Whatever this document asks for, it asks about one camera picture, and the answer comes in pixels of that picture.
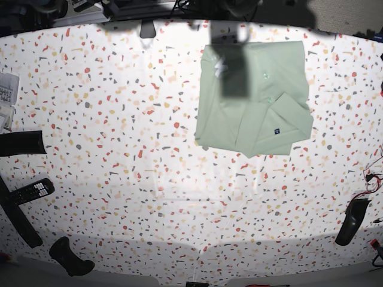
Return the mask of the light green T-shirt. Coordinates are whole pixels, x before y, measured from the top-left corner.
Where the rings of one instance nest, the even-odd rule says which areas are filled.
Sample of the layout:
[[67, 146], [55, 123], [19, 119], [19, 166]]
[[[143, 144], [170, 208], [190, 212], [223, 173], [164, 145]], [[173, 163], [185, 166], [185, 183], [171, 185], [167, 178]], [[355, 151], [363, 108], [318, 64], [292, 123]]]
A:
[[289, 155], [293, 144], [311, 137], [302, 42], [207, 45], [201, 71], [200, 146], [249, 158]]

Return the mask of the small black box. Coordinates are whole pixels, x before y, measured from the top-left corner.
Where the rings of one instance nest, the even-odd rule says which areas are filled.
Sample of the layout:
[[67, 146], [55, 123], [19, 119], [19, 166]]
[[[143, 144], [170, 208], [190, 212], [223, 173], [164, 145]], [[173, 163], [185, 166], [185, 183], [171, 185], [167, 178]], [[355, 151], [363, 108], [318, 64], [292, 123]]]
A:
[[204, 282], [187, 282], [185, 287], [209, 287], [209, 284]]

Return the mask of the black TV remote control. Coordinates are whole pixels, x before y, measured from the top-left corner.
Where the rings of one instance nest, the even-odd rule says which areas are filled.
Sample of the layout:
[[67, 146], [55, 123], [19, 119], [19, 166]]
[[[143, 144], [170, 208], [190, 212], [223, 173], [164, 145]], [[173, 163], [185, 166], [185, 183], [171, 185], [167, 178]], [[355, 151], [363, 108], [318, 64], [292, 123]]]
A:
[[9, 198], [14, 204], [21, 205], [30, 201], [38, 200], [45, 196], [49, 196], [54, 192], [55, 188], [51, 180], [44, 178], [10, 192]]

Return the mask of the black game controller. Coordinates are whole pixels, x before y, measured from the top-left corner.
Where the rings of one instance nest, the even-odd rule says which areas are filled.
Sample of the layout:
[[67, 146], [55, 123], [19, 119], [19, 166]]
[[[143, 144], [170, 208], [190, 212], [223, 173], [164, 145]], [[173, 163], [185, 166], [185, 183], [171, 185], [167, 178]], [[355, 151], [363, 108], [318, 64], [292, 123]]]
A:
[[84, 276], [90, 273], [95, 263], [91, 260], [82, 260], [70, 248], [69, 238], [64, 236], [58, 239], [50, 248], [49, 255], [57, 261], [69, 276]]

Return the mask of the long black bar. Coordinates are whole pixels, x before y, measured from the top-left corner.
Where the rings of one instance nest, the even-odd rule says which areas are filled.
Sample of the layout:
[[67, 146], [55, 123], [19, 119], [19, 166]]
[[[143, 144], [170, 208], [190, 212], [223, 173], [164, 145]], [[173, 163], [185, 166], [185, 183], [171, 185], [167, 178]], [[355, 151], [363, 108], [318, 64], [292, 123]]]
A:
[[9, 189], [7, 188], [2, 178], [1, 207], [3, 208], [5, 214], [8, 216], [16, 231], [31, 248], [35, 248], [43, 244], [42, 238], [40, 238], [22, 210], [18, 205], [11, 201]]

